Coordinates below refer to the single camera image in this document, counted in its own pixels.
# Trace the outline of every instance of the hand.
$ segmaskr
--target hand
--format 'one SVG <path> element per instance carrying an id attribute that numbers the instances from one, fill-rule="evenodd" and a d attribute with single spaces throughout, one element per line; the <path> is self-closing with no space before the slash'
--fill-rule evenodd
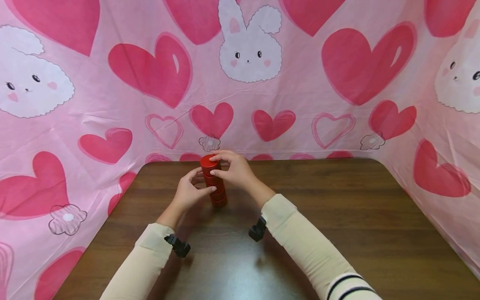
<path id="1" fill-rule="evenodd" d="M 258 180 L 243 156 L 230 150 L 218 150 L 213 154 L 215 156 L 210 158 L 211 161 L 227 161 L 230 168 L 228 171 L 212 170 L 210 174 L 244 189 L 257 202 L 260 209 L 275 196 L 276 193 L 272 189 Z"/>
<path id="2" fill-rule="evenodd" d="M 204 182 L 202 168 L 199 167 L 188 172 L 187 175 L 180 179 L 172 204 L 185 212 L 200 199 L 216 190 L 216 187 L 201 189 L 200 187 L 195 186 L 200 182 Z"/>

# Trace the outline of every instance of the sleeve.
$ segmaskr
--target sleeve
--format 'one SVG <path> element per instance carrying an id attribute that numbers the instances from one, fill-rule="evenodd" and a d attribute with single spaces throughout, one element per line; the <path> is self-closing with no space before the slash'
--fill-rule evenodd
<path id="1" fill-rule="evenodd" d="M 170 227 L 157 223 L 149 224 L 100 300 L 146 299 L 172 251 L 172 246 L 164 237 L 173 233 Z"/>
<path id="2" fill-rule="evenodd" d="M 262 208 L 266 226 L 323 300 L 381 300 L 335 246 L 281 194 Z"/>

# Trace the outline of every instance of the red stack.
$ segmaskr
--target red stack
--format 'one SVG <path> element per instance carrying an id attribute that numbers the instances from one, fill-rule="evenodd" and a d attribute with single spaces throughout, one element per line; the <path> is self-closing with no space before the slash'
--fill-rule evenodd
<path id="1" fill-rule="evenodd" d="M 225 192 L 225 185 L 223 180 L 217 176 L 210 175 L 211 170 L 221 170 L 219 161 L 210 161 L 214 155 L 209 154 L 200 159 L 200 166 L 205 177 L 205 184 L 207 186 L 216 186 L 216 191 L 210 194 L 210 200 L 214 207 L 223 207 L 227 204 L 227 193 Z"/>

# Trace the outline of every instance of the right hand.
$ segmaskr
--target right hand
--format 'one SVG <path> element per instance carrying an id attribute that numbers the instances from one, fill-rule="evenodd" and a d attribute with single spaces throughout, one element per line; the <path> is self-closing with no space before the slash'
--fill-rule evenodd
<path id="1" fill-rule="evenodd" d="M 217 150 L 214 151 L 214 157 L 210 158 L 210 161 L 226 161 L 230 164 L 228 171 L 222 170 L 212 170 L 210 174 L 220 177 L 221 179 L 239 187 L 244 190 L 247 190 L 254 182 L 257 181 L 257 178 L 250 169 L 247 160 L 230 150 Z"/>

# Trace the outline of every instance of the wooden table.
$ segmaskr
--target wooden table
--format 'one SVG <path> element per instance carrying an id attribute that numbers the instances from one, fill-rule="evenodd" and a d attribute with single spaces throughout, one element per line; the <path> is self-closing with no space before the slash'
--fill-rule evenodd
<path id="1" fill-rule="evenodd" d="M 56 300 L 98 299 L 147 224 L 171 201 L 178 180 L 198 163 L 143 167 L 74 268 Z M 252 162 L 257 176 L 290 199 L 384 300 L 480 299 L 480 282 L 373 160 Z M 318 299 L 306 276 L 266 233 L 250 198 L 227 185 L 228 205 L 209 202 L 185 216 L 178 236 L 192 250 L 174 254 L 150 299 Z"/>

